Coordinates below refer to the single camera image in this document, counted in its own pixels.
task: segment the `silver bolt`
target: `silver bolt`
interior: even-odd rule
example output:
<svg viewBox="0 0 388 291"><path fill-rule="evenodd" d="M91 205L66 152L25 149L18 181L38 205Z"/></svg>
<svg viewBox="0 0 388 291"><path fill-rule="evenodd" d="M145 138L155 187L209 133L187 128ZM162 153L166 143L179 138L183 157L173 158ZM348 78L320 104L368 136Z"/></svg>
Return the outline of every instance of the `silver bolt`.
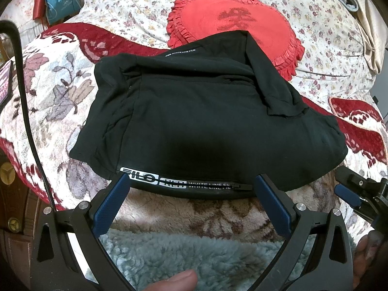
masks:
<svg viewBox="0 0 388 291"><path fill-rule="evenodd" d="M86 209L87 207L89 207L89 203L88 203L87 201L82 201L82 202L78 205L78 207L79 207L80 209Z"/></svg>
<svg viewBox="0 0 388 291"><path fill-rule="evenodd" d="M340 210L337 209L337 208L334 208L334 209L333 209L333 213L334 213L335 215L337 215L337 216L341 215Z"/></svg>
<svg viewBox="0 0 388 291"><path fill-rule="evenodd" d="M44 210L43 210L43 213L45 214L45 215L48 215L50 212L51 212L51 207L46 207Z"/></svg>
<svg viewBox="0 0 388 291"><path fill-rule="evenodd" d="M300 211L305 211L306 210L306 205L304 203L297 203L296 204L296 209Z"/></svg>

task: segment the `blue gift bag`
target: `blue gift bag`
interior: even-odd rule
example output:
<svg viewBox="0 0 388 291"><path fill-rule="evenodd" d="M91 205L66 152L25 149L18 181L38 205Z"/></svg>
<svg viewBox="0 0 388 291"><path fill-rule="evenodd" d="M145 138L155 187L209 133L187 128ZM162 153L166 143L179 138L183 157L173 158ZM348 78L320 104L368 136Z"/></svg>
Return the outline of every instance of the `blue gift bag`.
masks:
<svg viewBox="0 0 388 291"><path fill-rule="evenodd" d="M50 25L80 9L80 0L46 0L46 18Z"/></svg>

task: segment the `red heart-shaped pillow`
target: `red heart-shaped pillow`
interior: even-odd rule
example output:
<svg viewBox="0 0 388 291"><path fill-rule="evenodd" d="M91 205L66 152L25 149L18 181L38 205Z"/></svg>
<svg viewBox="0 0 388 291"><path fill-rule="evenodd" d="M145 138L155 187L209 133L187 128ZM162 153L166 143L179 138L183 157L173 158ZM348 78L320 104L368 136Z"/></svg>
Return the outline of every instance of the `red heart-shaped pillow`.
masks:
<svg viewBox="0 0 388 291"><path fill-rule="evenodd" d="M167 45L176 48L225 31L249 31L287 81L305 48L278 10L259 0L176 0L168 15Z"/></svg>

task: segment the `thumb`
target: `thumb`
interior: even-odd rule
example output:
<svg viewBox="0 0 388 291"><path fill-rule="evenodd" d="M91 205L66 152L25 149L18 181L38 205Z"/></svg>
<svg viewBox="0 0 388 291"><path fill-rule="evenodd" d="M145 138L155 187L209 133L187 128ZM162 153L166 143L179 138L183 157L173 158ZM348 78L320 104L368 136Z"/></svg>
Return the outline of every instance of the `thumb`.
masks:
<svg viewBox="0 0 388 291"><path fill-rule="evenodd" d="M150 284L143 291L194 291L197 282L197 274L190 269L180 272L167 280Z"/></svg>

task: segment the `beige cloth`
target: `beige cloth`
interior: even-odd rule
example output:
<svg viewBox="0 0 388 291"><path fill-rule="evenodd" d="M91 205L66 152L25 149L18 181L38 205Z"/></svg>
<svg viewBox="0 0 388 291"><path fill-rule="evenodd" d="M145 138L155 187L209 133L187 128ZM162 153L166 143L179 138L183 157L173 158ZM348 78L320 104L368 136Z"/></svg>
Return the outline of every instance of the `beige cloth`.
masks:
<svg viewBox="0 0 388 291"><path fill-rule="evenodd" d="M380 73L383 67L385 48L388 44L388 27L372 0L357 0L356 14L364 43L364 57L369 69Z"/></svg>

